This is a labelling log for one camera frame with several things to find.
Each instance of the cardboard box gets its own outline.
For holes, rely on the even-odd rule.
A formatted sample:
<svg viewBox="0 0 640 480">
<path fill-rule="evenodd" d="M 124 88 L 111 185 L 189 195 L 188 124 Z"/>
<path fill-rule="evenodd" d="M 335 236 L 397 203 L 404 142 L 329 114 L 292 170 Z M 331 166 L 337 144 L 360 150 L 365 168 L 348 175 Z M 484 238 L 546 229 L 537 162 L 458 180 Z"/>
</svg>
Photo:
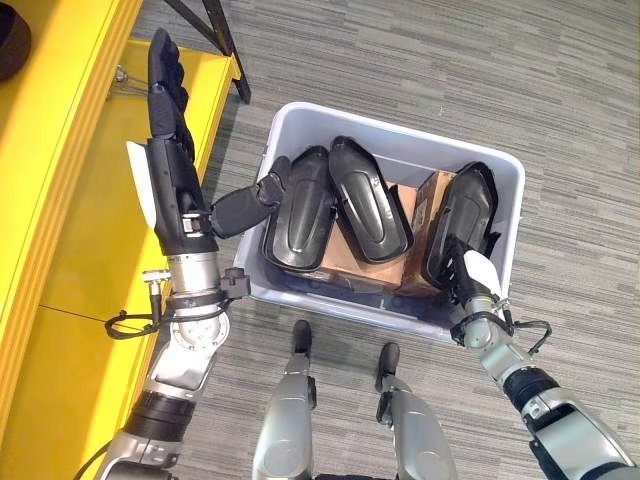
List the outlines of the cardboard box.
<svg viewBox="0 0 640 480">
<path fill-rule="evenodd" d="M 417 190 L 416 207 L 411 222 L 414 244 L 407 252 L 402 286 L 396 290 L 401 295 L 430 297 L 440 292 L 422 277 L 422 264 L 429 237 L 434 234 L 434 220 L 442 204 L 444 192 L 454 176 L 455 173 L 435 172 Z"/>
<path fill-rule="evenodd" d="M 415 188 L 398 185 L 400 203 L 407 215 L 413 217 L 417 191 Z M 331 230 L 327 250 L 320 267 L 315 272 L 299 274 L 305 278 L 336 283 L 358 292 L 395 290 L 402 283 L 407 253 L 385 263 L 371 264 L 357 258 L 342 233 L 340 222 Z"/>
</svg>

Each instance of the gray carpet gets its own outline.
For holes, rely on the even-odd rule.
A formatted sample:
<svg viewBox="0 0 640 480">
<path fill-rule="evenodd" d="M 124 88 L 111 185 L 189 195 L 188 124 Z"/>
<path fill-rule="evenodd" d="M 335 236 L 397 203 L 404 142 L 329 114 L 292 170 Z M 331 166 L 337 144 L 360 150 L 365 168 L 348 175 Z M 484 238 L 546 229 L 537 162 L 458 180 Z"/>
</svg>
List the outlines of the gray carpet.
<svg viewBox="0 0 640 480">
<path fill-rule="evenodd" d="M 197 1 L 188 2 L 203 14 Z M 219 197 L 256 172 L 274 113 L 306 100 L 507 151 L 527 183 L 511 297 L 552 322 L 540 365 L 640 458 L 638 10 L 634 0 L 223 1 L 253 89 L 229 98 L 206 178 Z M 159 0 L 136 33 L 166 28 L 211 50 Z M 231 264 L 238 239 L 222 242 Z M 196 410 L 181 479 L 247 479 L 264 407 L 307 318 L 315 333 L 317 472 L 391 478 L 374 420 L 380 347 L 433 406 L 461 479 L 542 479 L 517 413 L 463 349 L 289 308 L 238 302 Z M 525 334 L 529 344 L 533 336 Z"/>
</svg>

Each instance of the plastic bin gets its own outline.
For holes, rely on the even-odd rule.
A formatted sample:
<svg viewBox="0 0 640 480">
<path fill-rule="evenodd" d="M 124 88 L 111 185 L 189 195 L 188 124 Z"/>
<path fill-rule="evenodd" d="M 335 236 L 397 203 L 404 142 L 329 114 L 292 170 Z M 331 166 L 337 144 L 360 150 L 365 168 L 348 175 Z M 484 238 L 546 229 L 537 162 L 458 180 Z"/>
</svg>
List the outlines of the plastic bin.
<svg viewBox="0 0 640 480">
<path fill-rule="evenodd" d="M 524 189 L 524 169 L 516 158 L 490 148 L 295 102 L 285 105 L 273 119 L 258 177 L 267 174 L 279 155 L 294 159 L 311 145 L 329 147 L 338 135 L 351 136 L 369 150 L 387 181 L 412 187 L 418 187 L 435 170 L 455 172 L 472 161 L 486 163 L 493 170 L 499 193 L 493 231 L 501 236 L 491 260 L 507 295 Z M 244 234 L 234 260 L 235 266 L 250 275 L 254 298 L 450 341 L 449 328 L 455 314 L 446 302 L 356 293 L 287 274 L 262 256 L 265 226 L 262 223 Z"/>
</svg>

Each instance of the black metal stand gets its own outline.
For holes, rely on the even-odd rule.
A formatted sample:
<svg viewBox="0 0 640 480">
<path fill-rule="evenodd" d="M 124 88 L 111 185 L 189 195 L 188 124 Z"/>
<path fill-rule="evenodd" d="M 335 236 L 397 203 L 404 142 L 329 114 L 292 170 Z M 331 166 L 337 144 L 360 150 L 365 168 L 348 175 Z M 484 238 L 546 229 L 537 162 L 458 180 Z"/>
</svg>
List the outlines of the black metal stand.
<svg viewBox="0 0 640 480">
<path fill-rule="evenodd" d="M 165 2 L 173 8 L 181 17 L 183 17 L 189 24 L 200 32 L 207 40 L 209 40 L 223 55 L 235 56 L 238 68 L 240 69 L 240 80 L 234 80 L 233 83 L 238 89 L 240 98 L 243 102 L 249 103 L 251 101 L 251 89 L 249 88 L 249 82 L 247 82 L 247 76 L 244 73 L 244 68 L 240 62 L 240 55 L 236 50 L 236 46 L 233 43 L 231 37 L 231 31 L 227 24 L 227 18 L 222 11 L 222 5 L 220 0 L 202 0 L 204 8 L 207 11 L 207 16 L 211 22 L 211 27 L 207 25 L 193 10 L 187 7 L 182 0 L 165 0 Z"/>
</svg>

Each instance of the robot forearm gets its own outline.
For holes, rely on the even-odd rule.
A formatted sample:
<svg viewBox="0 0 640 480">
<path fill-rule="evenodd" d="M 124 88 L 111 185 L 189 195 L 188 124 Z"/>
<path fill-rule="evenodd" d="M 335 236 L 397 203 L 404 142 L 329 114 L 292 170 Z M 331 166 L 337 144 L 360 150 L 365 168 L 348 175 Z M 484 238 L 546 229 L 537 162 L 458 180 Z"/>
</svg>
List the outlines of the robot forearm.
<svg viewBox="0 0 640 480">
<path fill-rule="evenodd" d="M 483 275 L 473 271 L 476 268 L 495 273 L 489 260 L 469 253 L 465 254 L 467 279 L 481 280 Z M 640 479 L 640 470 L 614 433 L 514 343 L 508 322 L 498 316 L 500 306 L 492 283 L 486 282 L 484 292 L 463 288 L 471 292 L 463 291 L 461 298 L 467 317 L 452 329 L 452 336 L 478 358 L 520 412 L 533 437 L 531 451 L 547 478 Z"/>
<path fill-rule="evenodd" d="M 98 479 L 172 478 L 164 469 L 178 459 L 214 354 L 229 333 L 221 304 L 228 298 L 225 286 L 240 279 L 231 279 L 228 272 L 221 285 L 215 253 L 170 257 L 169 272 L 147 274 L 148 281 L 169 278 L 171 339 L 151 367 L 125 426 L 111 442 Z M 152 285 L 159 290 L 159 285 Z"/>
</svg>

